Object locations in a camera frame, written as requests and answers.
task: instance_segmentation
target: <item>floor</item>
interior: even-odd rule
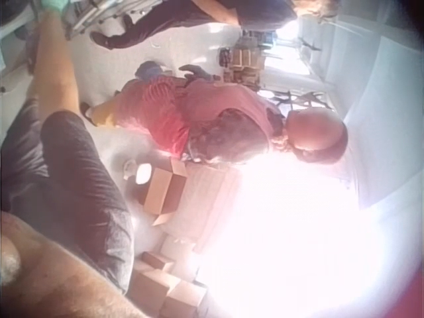
[[[134,20],[140,15],[133,15]],[[123,32],[119,20],[109,19],[91,30],[102,30],[105,34]],[[240,30],[231,26],[210,24],[195,28],[172,29],[157,34],[145,43],[126,50],[109,51],[94,45],[87,35],[77,36],[71,42],[80,100],[92,105],[110,98],[113,92],[133,78],[138,65],[146,60],[156,60],[178,74],[178,67],[192,63],[204,67],[208,72],[218,72],[218,49],[237,41]],[[20,47],[15,40],[2,50]],[[2,79],[7,93],[1,98],[1,141],[25,98],[31,78],[25,68],[17,69]],[[123,164],[133,158],[142,159],[152,148],[148,138],[124,130],[89,127],[100,157],[112,178],[124,193],[127,205],[134,215],[136,226],[136,254],[152,250],[160,243],[163,232],[160,227],[151,227],[152,218],[142,212],[142,207],[128,195],[123,179]]]

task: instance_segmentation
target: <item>bright light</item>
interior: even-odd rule
[[[236,211],[201,267],[217,303],[235,318],[300,318],[370,290],[382,238],[353,192],[282,154],[242,171]]]
[[[145,184],[150,180],[152,176],[152,165],[151,164],[141,164],[137,168],[137,173],[135,176],[136,184]]]
[[[309,68],[300,59],[285,60],[280,58],[267,57],[265,59],[265,67],[274,68],[287,73],[309,75]]]
[[[282,28],[276,30],[278,38],[282,40],[292,40],[299,36],[299,22],[297,20],[290,21]]]
[[[259,92],[258,92],[258,95],[259,96],[262,96],[262,97],[264,97],[264,98],[273,98],[275,95],[274,95],[274,93],[272,93],[271,91],[265,91],[265,90],[263,90],[263,89],[261,89]]]
[[[207,58],[206,56],[201,56],[199,58],[195,58],[194,60],[191,61],[192,64],[196,64],[196,63],[204,63],[206,62]]]
[[[223,23],[209,23],[209,32],[210,33],[219,33],[224,29]]]

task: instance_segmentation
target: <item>hand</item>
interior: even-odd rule
[[[201,68],[200,66],[197,66],[197,65],[186,64],[186,65],[180,67],[179,70],[192,73],[192,74],[185,74],[184,75],[184,77],[188,81],[194,81],[198,78],[203,78],[207,81],[213,81],[214,80],[214,77],[211,74],[207,73],[203,68]]]
[[[53,9],[59,13],[63,13],[65,7],[68,5],[69,0],[41,0],[43,8]]]

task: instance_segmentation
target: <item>open cardboard box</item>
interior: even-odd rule
[[[138,187],[138,202],[146,213],[155,215],[153,225],[172,218],[186,185],[186,165],[175,158],[157,158],[152,164],[150,180]]]
[[[166,296],[181,280],[161,270],[132,273],[127,297],[149,315],[159,314]]]

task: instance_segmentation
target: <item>white object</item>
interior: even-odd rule
[[[152,176],[152,165],[151,164],[141,164],[138,166],[135,175],[136,184],[145,184],[150,180]]]

